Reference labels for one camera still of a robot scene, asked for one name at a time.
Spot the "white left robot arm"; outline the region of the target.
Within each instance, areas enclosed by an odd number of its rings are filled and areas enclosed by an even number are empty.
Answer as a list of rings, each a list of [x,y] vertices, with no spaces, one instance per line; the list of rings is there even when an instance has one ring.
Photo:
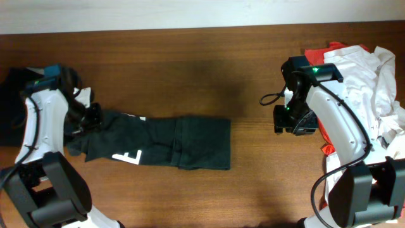
[[[88,185],[64,156],[65,117],[82,122],[86,112],[73,92],[61,76],[28,83],[22,148],[4,169],[1,189],[29,227],[122,227],[92,204]]]

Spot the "dark green t-shirt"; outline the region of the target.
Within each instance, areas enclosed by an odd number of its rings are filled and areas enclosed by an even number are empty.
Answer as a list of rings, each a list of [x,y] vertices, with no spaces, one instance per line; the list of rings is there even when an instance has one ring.
[[[85,161],[123,155],[135,165],[177,167],[184,170],[229,170],[231,121],[218,117],[146,118],[105,110],[101,126],[69,140],[72,156]]]

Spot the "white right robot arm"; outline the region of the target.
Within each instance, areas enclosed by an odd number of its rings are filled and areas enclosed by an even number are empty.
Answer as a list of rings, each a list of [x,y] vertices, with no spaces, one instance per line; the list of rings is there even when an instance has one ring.
[[[274,109],[275,132],[312,134],[310,123],[318,118],[340,163],[314,183],[314,214],[298,227],[361,227],[398,219],[404,207],[404,160],[371,139],[337,67],[286,61],[281,72],[292,97]]]

